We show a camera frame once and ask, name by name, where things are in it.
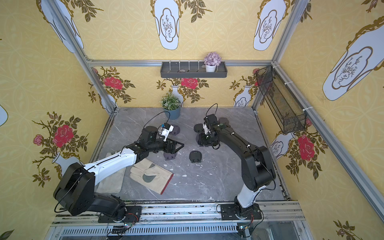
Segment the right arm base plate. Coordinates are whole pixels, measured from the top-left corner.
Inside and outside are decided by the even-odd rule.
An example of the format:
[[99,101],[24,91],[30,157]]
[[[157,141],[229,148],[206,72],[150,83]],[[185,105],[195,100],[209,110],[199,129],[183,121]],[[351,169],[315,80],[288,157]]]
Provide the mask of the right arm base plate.
[[262,211],[258,204],[254,203],[247,208],[242,208],[238,203],[234,204],[221,204],[220,213],[222,220],[261,220]]

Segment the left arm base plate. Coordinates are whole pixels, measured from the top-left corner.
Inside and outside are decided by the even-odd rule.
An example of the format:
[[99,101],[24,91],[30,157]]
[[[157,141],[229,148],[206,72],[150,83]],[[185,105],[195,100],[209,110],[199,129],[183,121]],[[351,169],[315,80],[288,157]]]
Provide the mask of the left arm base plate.
[[118,210],[116,214],[111,216],[100,214],[98,223],[131,223],[139,222],[142,213],[142,206],[126,206]]

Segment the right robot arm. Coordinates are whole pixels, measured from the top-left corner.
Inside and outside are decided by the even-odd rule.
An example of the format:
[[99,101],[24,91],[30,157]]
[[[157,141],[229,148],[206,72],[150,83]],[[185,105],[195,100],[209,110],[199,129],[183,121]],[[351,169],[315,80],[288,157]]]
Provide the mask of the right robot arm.
[[198,133],[199,146],[217,150],[223,143],[240,158],[244,185],[235,197],[235,205],[239,211],[245,212],[254,204],[256,196],[276,179],[270,151],[264,146],[251,144],[229,124],[218,122],[214,115],[206,117],[203,124],[196,124],[194,131]]

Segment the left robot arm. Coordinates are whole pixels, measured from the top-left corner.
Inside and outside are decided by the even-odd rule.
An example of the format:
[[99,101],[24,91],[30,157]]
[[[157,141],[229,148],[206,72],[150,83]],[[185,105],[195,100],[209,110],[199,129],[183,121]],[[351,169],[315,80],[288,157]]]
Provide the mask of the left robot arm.
[[137,141],[125,146],[120,152],[102,160],[81,165],[71,164],[54,191],[54,198],[72,216],[83,212],[101,213],[114,222],[122,222],[129,211],[119,197],[95,192],[95,186],[121,169],[131,167],[130,177],[158,194],[162,194],[173,173],[147,159],[150,153],[163,152],[166,159],[174,159],[183,143],[170,139],[178,135],[179,126],[163,124],[159,130],[148,126]]

